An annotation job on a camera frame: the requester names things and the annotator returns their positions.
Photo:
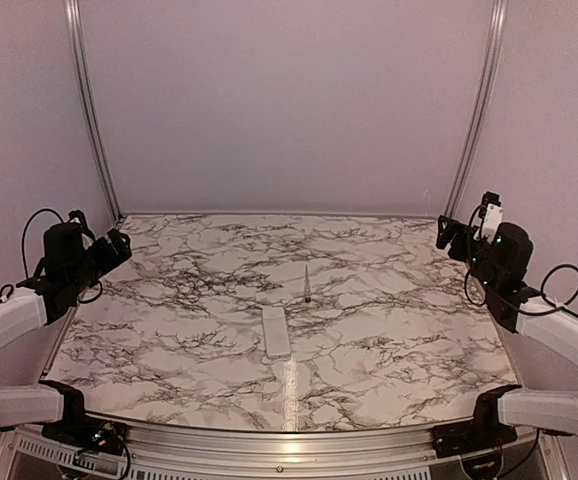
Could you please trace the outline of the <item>white remote control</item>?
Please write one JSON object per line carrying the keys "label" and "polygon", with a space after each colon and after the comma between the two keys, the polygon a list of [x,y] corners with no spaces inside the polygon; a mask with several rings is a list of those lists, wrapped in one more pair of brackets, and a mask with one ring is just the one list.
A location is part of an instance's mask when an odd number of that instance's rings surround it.
{"label": "white remote control", "polygon": [[286,358],[291,355],[288,324],[282,307],[262,308],[262,326],[265,351],[269,358]]}

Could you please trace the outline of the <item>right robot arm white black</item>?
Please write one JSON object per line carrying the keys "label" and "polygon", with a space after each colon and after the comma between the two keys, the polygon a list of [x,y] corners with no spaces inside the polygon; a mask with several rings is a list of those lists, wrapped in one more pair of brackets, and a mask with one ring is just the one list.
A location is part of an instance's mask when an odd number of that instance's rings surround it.
{"label": "right robot arm white black", "polygon": [[[524,229],[501,222],[488,233],[441,216],[436,246],[467,264],[467,276],[482,287],[484,304],[500,327],[543,344],[578,368],[578,315],[525,283],[533,244]],[[516,426],[578,437],[578,392],[494,388],[478,395],[472,418],[456,435],[471,449],[492,448],[508,441]]]}

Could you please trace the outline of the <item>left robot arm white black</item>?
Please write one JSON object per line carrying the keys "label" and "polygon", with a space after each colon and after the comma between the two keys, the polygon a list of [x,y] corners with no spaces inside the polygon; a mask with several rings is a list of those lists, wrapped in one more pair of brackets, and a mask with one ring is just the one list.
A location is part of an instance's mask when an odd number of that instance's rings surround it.
{"label": "left robot arm white black", "polygon": [[[95,238],[75,221],[50,227],[44,256],[34,274],[0,293],[0,350],[24,335],[51,325],[80,304],[85,291],[132,256],[130,237],[111,229]],[[94,438],[81,391],[60,382],[0,387],[0,430],[23,424],[55,424],[75,445]]]}

